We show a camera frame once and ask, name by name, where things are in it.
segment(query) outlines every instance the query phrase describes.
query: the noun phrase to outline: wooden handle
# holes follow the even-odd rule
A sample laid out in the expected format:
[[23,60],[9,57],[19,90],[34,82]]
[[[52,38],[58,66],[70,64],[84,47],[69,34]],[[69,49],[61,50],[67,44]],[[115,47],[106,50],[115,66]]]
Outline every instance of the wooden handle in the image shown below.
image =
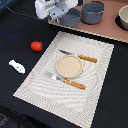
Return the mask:
[[80,59],[88,60],[88,61],[91,61],[91,62],[94,62],[94,63],[97,62],[97,59],[95,59],[95,58],[91,58],[91,57],[87,57],[87,56],[83,56],[83,55],[78,55],[78,57],[79,57]]
[[71,80],[64,79],[64,83],[70,84],[70,85],[75,86],[75,87],[80,88],[80,89],[85,89],[84,85],[76,83],[76,82],[71,81]]

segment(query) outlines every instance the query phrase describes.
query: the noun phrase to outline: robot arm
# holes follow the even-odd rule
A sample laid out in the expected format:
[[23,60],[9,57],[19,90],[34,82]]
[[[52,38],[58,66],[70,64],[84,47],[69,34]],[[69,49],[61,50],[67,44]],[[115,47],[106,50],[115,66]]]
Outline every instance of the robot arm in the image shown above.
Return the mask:
[[40,19],[50,16],[51,20],[55,20],[64,16],[70,8],[77,4],[78,0],[36,0],[36,14]]

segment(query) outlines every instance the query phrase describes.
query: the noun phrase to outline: red tomato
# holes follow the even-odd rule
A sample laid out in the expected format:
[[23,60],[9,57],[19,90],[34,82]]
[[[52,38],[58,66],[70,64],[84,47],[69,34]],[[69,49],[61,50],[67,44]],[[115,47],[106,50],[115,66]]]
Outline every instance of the red tomato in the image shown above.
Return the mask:
[[31,49],[33,51],[40,52],[43,49],[43,44],[41,42],[35,41],[31,43]]

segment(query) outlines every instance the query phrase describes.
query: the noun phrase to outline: plate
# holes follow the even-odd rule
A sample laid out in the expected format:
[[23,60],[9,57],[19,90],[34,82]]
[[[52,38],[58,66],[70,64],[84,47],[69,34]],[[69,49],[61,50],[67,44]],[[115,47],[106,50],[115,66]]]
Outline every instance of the plate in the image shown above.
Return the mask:
[[75,78],[82,73],[83,63],[76,56],[66,55],[56,62],[56,71],[63,78]]

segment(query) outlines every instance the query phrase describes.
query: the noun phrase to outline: gray cup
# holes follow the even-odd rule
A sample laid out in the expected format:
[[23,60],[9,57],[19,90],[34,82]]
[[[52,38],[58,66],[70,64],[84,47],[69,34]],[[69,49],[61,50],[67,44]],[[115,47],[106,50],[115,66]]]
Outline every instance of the gray cup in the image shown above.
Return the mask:
[[99,23],[104,13],[104,5],[98,2],[89,2],[82,6],[81,19],[87,24]]
[[60,18],[60,25],[66,26],[66,27],[73,27],[79,24],[81,19],[80,11],[71,8],[69,11],[64,15],[62,18]]

